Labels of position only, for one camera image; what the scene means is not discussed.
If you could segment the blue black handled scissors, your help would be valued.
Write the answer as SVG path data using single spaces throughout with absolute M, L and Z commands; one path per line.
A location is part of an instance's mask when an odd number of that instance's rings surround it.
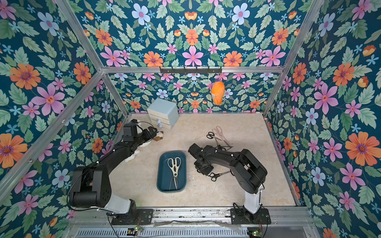
M 171 177 L 171 180 L 170 180 L 169 190 L 172 190 L 172 186 L 173 186 L 173 177 Z

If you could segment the cream kitchen shears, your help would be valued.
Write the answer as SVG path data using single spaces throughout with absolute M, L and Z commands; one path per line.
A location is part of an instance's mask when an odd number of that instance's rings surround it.
M 180 157 L 169 158 L 167 160 L 167 165 L 172 172 L 173 186 L 175 190 L 178 190 L 178 174 L 179 174 L 179 169 L 181 166 L 181 158 Z

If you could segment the small black scissors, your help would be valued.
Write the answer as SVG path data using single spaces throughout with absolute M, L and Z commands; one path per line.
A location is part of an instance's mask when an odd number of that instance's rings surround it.
M 223 175 L 226 175 L 226 174 L 230 174 L 230 173 L 231 173 L 231 171 L 226 171 L 226 172 L 223 172 L 223 173 L 217 173 L 217 174 L 211 172 L 211 173 L 208 175 L 208 177 L 210 177 L 211 181 L 216 182 L 217 179 L 218 179 L 219 177 L 221 177 L 221 176 L 223 176 Z

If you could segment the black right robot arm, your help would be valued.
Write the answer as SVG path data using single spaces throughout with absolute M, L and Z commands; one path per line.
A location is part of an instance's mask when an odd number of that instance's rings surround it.
M 243 209 L 245 213 L 255 215 L 262 207 L 261 192 L 265 189 L 267 170 L 263 164 L 247 149 L 240 152 L 230 152 L 219 147 L 207 145 L 204 148 L 193 144 L 188 149 L 195 158 L 196 170 L 216 181 L 221 174 L 213 172 L 213 165 L 228 168 L 239 186 L 245 191 Z

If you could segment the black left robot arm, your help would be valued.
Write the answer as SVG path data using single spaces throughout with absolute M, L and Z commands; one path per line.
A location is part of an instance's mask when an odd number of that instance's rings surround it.
M 88 166 L 77 167 L 68 192 L 68 205 L 75 211 L 99 209 L 113 214 L 128 214 L 133 201 L 112 192 L 110 173 L 127 158 L 134 156 L 138 147 L 151 142 L 157 129 L 148 127 L 138 133 L 137 125 L 124 129 L 124 135 L 105 156 Z

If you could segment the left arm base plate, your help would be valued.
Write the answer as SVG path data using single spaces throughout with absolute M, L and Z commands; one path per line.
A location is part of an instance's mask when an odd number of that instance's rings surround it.
M 112 225 L 150 225 L 153 218 L 153 209 L 133 209 L 127 214 L 114 215 Z

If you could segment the pink handled scissors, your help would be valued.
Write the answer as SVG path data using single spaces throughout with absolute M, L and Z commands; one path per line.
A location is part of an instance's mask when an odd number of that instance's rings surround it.
M 223 134 L 223 130 L 220 126 L 216 126 L 212 129 L 212 132 L 214 133 L 214 137 L 217 140 L 223 141 L 227 146 L 231 146 L 231 143 L 227 140 L 227 138 Z

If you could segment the teal plastic storage box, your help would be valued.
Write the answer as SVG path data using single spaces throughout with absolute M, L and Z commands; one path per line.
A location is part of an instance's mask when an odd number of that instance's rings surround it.
M 187 183 L 187 159 L 182 151 L 169 151 L 159 158 L 157 188 L 163 193 L 182 191 Z

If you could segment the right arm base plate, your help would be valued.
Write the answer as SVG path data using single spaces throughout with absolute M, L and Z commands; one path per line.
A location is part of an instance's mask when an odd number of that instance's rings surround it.
M 261 207 L 257 213 L 235 207 L 230 209 L 231 223 L 234 225 L 270 225 L 271 218 L 268 209 Z

